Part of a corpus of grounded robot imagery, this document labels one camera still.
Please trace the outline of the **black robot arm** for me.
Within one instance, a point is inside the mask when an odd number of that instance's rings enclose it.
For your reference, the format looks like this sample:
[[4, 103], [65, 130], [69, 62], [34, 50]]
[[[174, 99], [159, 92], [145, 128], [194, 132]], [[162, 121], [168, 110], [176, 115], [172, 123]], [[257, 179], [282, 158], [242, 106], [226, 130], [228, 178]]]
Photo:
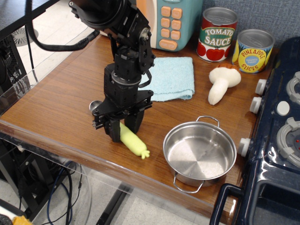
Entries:
[[92, 114], [94, 127], [120, 142], [120, 121], [137, 133], [144, 111], [152, 106], [153, 91], [142, 90], [151, 82], [155, 59], [149, 22], [128, 0], [71, 0], [69, 5], [84, 24], [111, 41], [114, 62], [104, 70], [105, 99]]

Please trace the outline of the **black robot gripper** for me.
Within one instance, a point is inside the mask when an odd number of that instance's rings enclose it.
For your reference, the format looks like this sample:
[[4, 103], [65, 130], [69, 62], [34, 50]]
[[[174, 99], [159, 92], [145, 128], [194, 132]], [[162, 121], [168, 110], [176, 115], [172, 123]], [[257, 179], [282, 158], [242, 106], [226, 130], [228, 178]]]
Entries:
[[105, 99], [91, 112], [94, 115], [93, 127], [94, 122], [105, 123], [105, 133], [115, 143], [120, 142], [120, 120], [124, 120], [125, 126], [136, 134], [143, 121], [144, 111], [152, 107], [153, 91], [139, 90], [138, 86], [137, 83], [132, 85], [118, 83], [114, 67], [105, 67]]

